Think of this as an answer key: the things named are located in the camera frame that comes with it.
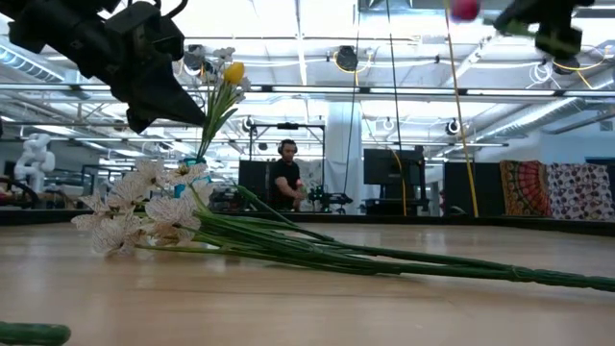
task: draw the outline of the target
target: yellow tulip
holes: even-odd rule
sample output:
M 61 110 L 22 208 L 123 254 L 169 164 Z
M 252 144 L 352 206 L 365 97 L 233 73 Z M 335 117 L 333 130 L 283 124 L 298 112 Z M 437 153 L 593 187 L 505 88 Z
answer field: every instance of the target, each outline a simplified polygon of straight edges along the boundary
M 238 85 L 241 83 L 245 70 L 246 68 L 243 66 L 243 62 L 233 62 L 233 64 L 224 71 L 224 80 L 232 85 Z

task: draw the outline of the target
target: ceiling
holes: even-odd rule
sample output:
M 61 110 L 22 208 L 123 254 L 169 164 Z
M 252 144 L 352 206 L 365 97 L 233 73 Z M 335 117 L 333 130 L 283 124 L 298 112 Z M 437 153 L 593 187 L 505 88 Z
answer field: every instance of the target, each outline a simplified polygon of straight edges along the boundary
M 177 3 L 179 1 L 162 1 L 162 11 L 170 11 Z M 434 5 L 439 2 L 424 0 L 413 3 L 415 9 L 411 11 L 394 12 L 389 25 L 382 12 L 357 13 L 357 0 L 191 0 L 186 9 L 175 17 L 175 22 L 184 32 L 186 44 L 202 44 L 208 53 L 221 47 L 234 47 L 235 60 L 246 63 L 247 75 L 254 85 L 352 87 L 354 74 L 344 73 L 332 58 L 339 46 L 351 45 L 357 48 L 361 71 L 357 74 L 357 81 L 360 87 L 393 87 L 394 77 L 396 87 L 452 87 L 451 62 L 455 62 L 459 87 L 582 89 L 588 86 L 581 78 L 591 85 L 594 77 L 606 73 L 611 67 L 615 53 L 615 47 L 612 51 L 610 49 L 611 42 L 615 41 L 611 41 L 609 31 L 604 29 L 614 27 L 615 18 L 594 15 L 573 19 L 573 25 L 583 30 L 583 46 L 578 61 L 581 67 L 587 68 L 582 73 L 569 76 L 553 73 L 550 63 L 541 65 L 544 54 L 534 48 L 532 41 L 500 37 L 492 27 L 482 25 L 482 18 L 473 23 L 452 24 L 451 56 L 446 40 L 446 21 L 439 6 Z M 606 7 L 611 5 L 615 5 L 615 1 L 599 1 L 596 13 L 598 9 L 606 9 L 609 14 L 610 9 Z M 497 14 L 496 10 L 489 10 L 484 16 L 494 14 Z M 8 18 L 0 19 L 0 32 L 5 34 Z M 80 79 L 74 73 L 75 64 L 49 47 L 36 56 L 0 37 L 0 48 L 2 51 L 8 49 L 52 72 L 49 78 L 59 78 L 52 82 L 98 84 L 95 80 Z M 2 83 L 41 83 L 41 75 L 33 77 L 32 71 L 25 73 L 23 68 L 19 70 L 20 66 L 10 61 L 2 62 Z M 178 64 L 175 71 L 183 84 L 194 83 Z M 190 141 L 200 136 L 199 129 L 179 126 L 153 127 L 141 136 L 121 125 L 114 129 L 112 124 L 125 122 L 126 106 L 113 100 L 107 91 L 92 91 L 89 96 L 88 100 L 83 100 L 74 94 L 44 89 L 6 90 L 0 94 L 0 107 L 4 108 L 5 117 L 15 123 L 59 124 L 64 130 L 47 127 L 47 130 L 54 130 L 57 136 L 149 140 L 128 143 L 91 141 L 97 144 L 88 144 L 105 155 L 108 149 L 149 155 L 161 150 L 156 143 L 157 138 L 182 138 L 183 143 L 174 144 L 179 149 L 172 147 L 170 152 L 189 156 L 194 146 Z M 248 116 L 258 124 L 326 124 L 329 117 L 338 116 L 332 111 L 333 103 L 351 100 L 350 95 L 331 96 L 327 93 L 249 94 L 248 99 L 238 106 L 239 111 L 218 134 L 219 142 L 211 147 L 208 156 L 230 161 L 240 157 L 239 152 L 247 153 L 247 144 L 243 141 L 248 134 L 242 130 L 242 123 Z M 552 100 L 522 96 L 462 98 L 461 112 L 471 134 L 475 134 L 497 122 L 506 121 L 516 111 L 528 106 L 548 105 Z M 397 106 L 392 95 L 361 95 L 356 101 L 363 117 L 362 137 L 365 141 L 397 140 L 397 130 L 395 127 L 391 129 L 390 122 L 395 121 L 398 113 L 402 141 L 457 141 L 444 131 L 446 123 L 457 116 L 453 95 L 443 98 L 405 96 Z M 79 123 L 80 126 L 66 127 L 68 123 Z M 21 127 L 12 129 L 23 131 Z M 271 149 L 275 147 L 273 144 L 291 135 L 304 141 L 301 149 L 306 157 L 320 155 L 322 136 L 317 131 L 307 130 L 291 134 L 289 131 L 270 129 L 260 134 L 259 138 L 268 142 L 270 149 L 255 152 L 263 156 L 275 155 L 275 150 Z M 237 140 L 236 145 L 227 145 L 229 139 Z M 112 151 L 113 157 L 129 157 L 126 152 L 122 154 L 117 150 Z M 168 148 L 162 148 L 162 152 L 170 155 Z

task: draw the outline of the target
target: wooden table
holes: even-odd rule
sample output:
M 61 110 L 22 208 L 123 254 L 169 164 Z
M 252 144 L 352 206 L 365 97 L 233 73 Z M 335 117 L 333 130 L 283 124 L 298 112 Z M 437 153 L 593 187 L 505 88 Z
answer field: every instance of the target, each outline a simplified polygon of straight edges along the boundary
M 308 225 L 341 240 L 615 277 L 615 238 L 515 229 Z M 71 225 L 0 228 L 0 320 L 68 325 L 68 345 L 600 346 L 615 294 L 251 259 L 103 259 Z

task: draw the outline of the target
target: flower bouquet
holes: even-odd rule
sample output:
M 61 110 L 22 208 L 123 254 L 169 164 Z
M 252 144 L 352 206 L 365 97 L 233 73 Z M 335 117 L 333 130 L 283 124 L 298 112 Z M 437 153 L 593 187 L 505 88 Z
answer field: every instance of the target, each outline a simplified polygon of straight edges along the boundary
M 198 151 L 201 157 L 215 133 L 234 113 L 233 105 L 241 100 L 245 89 L 238 85 L 248 85 L 243 65 L 225 67 L 229 52 L 232 53 L 225 50 L 220 55 L 217 73 L 202 76 L 213 88 L 208 91 Z M 357 275 L 424 274 L 615 291 L 615 279 L 343 243 L 294 224 L 242 186 L 236 188 L 244 199 L 256 209 L 272 213 L 277 220 L 217 214 L 208 207 L 214 185 L 202 179 L 208 174 L 206 165 L 166 170 L 162 160 L 141 160 L 135 167 L 135 172 L 114 186 L 105 202 L 97 193 L 82 198 L 93 213 L 77 216 L 72 222 L 77 229 L 92 232 L 96 252 L 113 255 L 131 254 L 135 249 L 171 251 L 270 260 Z M 169 192 L 175 185 L 187 186 L 179 198 Z M 152 189 L 158 190 L 160 196 L 146 201 L 144 195 Z

